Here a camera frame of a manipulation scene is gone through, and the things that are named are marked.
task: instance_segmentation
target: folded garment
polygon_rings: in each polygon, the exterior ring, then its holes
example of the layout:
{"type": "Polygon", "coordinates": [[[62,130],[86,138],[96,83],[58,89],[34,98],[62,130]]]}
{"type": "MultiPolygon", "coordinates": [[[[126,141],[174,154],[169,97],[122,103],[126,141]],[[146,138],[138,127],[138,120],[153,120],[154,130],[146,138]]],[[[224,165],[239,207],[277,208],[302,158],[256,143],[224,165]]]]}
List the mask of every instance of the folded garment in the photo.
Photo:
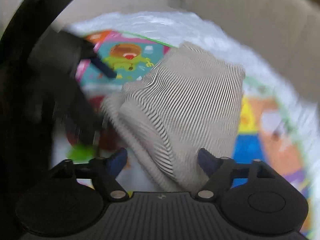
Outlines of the folded garment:
{"type": "Polygon", "coordinates": [[[241,66],[186,42],[106,98],[102,111],[163,190],[196,192],[208,180],[198,150],[232,156],[243,78],[241,66]]]}

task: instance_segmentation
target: yellow patch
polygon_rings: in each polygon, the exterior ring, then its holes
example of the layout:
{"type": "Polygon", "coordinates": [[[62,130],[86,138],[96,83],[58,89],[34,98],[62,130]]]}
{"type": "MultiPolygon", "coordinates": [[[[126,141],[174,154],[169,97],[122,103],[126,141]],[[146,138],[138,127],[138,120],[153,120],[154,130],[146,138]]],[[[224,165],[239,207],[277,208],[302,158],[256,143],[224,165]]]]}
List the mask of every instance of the yellow patch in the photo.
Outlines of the yellow patch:
{"type": "Polygon", "coordinates": [[[251,105],[246,97],[242,98],[239,134],[255,134],[258,132],[251,105]]]}

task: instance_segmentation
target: crumpled white sheet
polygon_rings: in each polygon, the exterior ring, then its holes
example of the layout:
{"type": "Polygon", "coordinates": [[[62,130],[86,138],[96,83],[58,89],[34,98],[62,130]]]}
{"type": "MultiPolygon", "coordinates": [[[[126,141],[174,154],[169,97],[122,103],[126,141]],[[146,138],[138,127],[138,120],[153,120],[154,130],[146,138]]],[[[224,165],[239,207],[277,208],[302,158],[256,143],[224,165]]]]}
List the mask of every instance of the crumpled white sheet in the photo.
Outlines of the crumpled white sheet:
{"type": "MultiPolygon", "coordinates": [[[[251,48],[227,36],[213,22],[204,21],[193,13],[140,12],[123,15],[110,13],[81,23],[69,30],[76,34],[114,29],[140,34],[148,38],[178,46],[190,41],[210,51],[216,57],[242,64],[246,75],[272,87],[303,141],[304,160],[311,179],[313,222],[320,221],[320,136],[317,105],[299,98],[290,83],[277,74],[270,65],[251,48]]],[[[314,239],[320,239],[320,224],[313,225],[314,239]]]]}

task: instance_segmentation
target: striped cloth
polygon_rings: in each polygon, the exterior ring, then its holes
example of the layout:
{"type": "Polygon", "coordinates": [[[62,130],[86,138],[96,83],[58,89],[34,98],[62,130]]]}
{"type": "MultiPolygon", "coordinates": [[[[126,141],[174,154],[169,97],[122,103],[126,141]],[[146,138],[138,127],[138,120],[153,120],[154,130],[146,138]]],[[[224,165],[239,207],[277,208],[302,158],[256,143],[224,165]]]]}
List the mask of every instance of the striped cloth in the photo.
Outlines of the striped cloth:
{"type": "Polygon", "coordinates": [[[198,150],[232,156],[243,78],[242,67],[184,43],[102,110],[163,190],[196,192],[208,180],[198,150]]]}

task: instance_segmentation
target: ribbed black surface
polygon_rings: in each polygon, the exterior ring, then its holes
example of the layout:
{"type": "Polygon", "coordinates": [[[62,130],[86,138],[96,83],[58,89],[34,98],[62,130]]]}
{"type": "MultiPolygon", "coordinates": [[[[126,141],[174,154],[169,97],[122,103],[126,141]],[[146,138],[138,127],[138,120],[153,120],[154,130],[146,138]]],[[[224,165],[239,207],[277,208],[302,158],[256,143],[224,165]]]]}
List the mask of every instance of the ribbed black surface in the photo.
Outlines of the ribbed black surface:
{"type": "MultiPolygon", "coordinates": [[[[49,240],[26,234],[22,240],[49,240]]],[[[299,233],[277,237],[251,236],[230,226],[213,204],[189,193],[135,193],[125,203],[113,203],[91,228],[55,240],[302,240],[299,233]]]]}

